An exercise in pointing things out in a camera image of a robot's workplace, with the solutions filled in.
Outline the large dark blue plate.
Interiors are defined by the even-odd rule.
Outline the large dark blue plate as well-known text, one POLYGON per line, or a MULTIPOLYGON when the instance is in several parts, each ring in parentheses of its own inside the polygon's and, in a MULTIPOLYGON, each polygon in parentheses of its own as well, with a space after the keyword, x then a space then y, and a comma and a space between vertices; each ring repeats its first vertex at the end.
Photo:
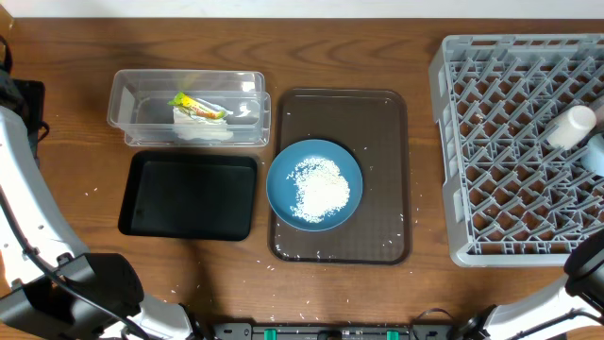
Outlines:
POLYGON ((268 172, 266 193, 276 215, 292 227, 310 232, 332 230, 346 221, 358 208, 363 193, 363 179, 359 164, 346 149, 326 140, 310 139, 291 144, 277 155, 268 172), (299 162, 310 157, 334 161, 350 188, 350 198, 346 206, 317 224, 305 222, 293 215, 290 207, 295 202, 294 185, 286 179, 299 162))

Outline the green yellow snack wrapper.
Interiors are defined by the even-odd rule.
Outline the green yellow snack wrapper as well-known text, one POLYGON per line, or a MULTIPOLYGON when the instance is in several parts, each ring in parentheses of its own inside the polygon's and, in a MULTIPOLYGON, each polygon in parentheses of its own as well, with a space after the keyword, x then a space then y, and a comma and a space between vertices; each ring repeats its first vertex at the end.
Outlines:
POLYGON ((191 117, 218 120, 227 115, 224 110, 213 109, 208 104, 203 104, 201 101, 195 100, 183 92, 178 93, 168 102, 168 104, 178 108, 191 117))

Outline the white tissue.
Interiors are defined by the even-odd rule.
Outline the white tissue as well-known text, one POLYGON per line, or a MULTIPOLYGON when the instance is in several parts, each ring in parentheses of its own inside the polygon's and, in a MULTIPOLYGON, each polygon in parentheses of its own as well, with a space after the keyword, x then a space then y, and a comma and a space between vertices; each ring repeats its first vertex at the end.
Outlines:
POLYGON ((183 140, 225 141, 233 137, 233 132, 228 129, 224 118, 190 116, 179 108, 173 108, 173 118, 173 132, 183 140))

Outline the white cup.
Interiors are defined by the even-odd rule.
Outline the white cup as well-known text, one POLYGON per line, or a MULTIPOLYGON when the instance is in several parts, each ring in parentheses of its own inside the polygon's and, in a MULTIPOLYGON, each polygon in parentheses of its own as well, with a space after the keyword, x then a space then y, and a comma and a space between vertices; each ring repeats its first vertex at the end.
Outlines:
POLYGON ((559 114, 547 125, 551 133, 546 141, 563 150, 570 150, 596 126, 596 114, 586 106, 577 105, 559 114))

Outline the light blue bowl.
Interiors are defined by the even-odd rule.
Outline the light blue bowl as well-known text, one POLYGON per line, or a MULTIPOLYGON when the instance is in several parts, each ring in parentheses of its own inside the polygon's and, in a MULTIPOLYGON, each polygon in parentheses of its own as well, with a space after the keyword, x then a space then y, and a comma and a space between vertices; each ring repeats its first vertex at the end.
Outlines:
POLYGON ((581 158, 582 167, 600 177, 604 176, 604 138, 599 133, 590 138, 586 153, 581 158))

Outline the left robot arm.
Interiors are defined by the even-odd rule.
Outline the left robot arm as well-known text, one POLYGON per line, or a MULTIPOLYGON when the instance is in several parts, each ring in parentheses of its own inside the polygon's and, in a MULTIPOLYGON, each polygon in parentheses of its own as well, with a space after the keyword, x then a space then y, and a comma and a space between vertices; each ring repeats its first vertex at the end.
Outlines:
POLYGON ((209 339, 185 306, 147 295, 124 256, 72 230, 39 169, 44 86, 13 80, 1 44, 2 323, 43 339, 209 339))

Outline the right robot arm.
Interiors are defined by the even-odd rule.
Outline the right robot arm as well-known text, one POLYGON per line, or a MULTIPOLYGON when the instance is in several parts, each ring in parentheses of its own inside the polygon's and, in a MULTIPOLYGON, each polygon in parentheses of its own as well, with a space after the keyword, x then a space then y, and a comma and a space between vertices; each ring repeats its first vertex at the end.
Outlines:
POLYGON ((450 339, 553 339, 603 324, 603 232, 582 242, 564 275, 541 291, 508 305, 493 305, 452 331, 450 339))

